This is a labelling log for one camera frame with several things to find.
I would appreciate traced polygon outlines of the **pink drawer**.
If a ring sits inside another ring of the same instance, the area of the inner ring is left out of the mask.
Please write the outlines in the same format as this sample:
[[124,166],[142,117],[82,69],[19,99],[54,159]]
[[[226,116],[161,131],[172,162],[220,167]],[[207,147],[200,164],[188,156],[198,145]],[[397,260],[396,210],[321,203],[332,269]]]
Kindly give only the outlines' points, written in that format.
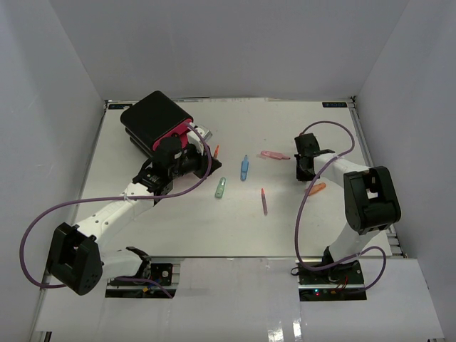
[[164,135],[160,136],[152,145],[152,151],[156,151],[161,141],[165,138],[178,138],[181,144],[181,147],[186,147],[189,140],[187,133],[190,129],[187,127],[190,123],[193,123],[193,119],[185,119],[181,123],[177,124],[170,131],[166,132]]

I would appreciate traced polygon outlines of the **pink slim highlighter pen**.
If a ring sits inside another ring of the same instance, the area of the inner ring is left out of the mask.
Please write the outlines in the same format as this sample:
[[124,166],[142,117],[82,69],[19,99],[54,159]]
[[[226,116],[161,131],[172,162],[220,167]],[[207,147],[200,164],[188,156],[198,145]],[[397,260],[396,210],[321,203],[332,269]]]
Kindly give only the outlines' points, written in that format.
[[267,203],[266,203],[266,194],[265,194],[264,188],[261,188],[261,204],[262,204],[264,216],[267,216],[268,207],[267,207]]

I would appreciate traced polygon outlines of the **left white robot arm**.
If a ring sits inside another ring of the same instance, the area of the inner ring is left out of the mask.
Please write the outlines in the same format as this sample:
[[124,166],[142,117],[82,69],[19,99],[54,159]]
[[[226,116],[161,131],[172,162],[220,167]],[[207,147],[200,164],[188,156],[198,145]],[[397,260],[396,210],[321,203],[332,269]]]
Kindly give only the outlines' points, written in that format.
[[86,295],[102,279],[120,278],[134,284],[152,280],[152,257],[136,247],[105,253],[104,248],[135,218],[165,198],[173,198],[173,182],[193,174],[205,180],[222,166],[207,145],[165,138],[117,197],[74,225],[60,224],[53,233],[47,271],[78,295]]

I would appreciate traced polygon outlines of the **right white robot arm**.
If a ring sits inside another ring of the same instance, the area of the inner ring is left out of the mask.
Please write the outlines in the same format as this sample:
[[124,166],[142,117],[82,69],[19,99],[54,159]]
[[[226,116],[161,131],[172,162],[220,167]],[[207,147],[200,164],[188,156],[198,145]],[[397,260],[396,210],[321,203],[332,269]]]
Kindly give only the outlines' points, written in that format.
[[303,266],[309,271],[321,271],[330,284],[346,278],[346,264],[363,253],[364,247],[379,232],[401,218],[401,209],[388,168],[358,165],[322,150],[314,134],[294,138],[297,153],[296,178],[312,185],[320,177],[343,188],[346,224],[337,239],[326,247],[321,263]]

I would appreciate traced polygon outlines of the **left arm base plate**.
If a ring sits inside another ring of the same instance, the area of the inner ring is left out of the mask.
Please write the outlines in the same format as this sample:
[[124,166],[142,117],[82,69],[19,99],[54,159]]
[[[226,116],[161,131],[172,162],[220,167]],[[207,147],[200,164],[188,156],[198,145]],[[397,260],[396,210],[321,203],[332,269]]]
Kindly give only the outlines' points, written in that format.
[[140,279],[149,279],[159,283],[162,286],[172,284],[173,264],[159,263],[148,264],[140,273]]

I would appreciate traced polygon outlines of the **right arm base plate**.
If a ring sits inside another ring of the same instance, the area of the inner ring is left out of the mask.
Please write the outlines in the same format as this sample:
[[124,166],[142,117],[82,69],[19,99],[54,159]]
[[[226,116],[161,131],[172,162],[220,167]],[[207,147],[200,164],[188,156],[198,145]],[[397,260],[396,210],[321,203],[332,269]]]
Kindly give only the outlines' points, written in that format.
[[309,271],[297,265],[291,269],[291,275],[297,276],[300,285],[361,285],[364,284],[363,272],[358,261],[338,265],[323,271]]

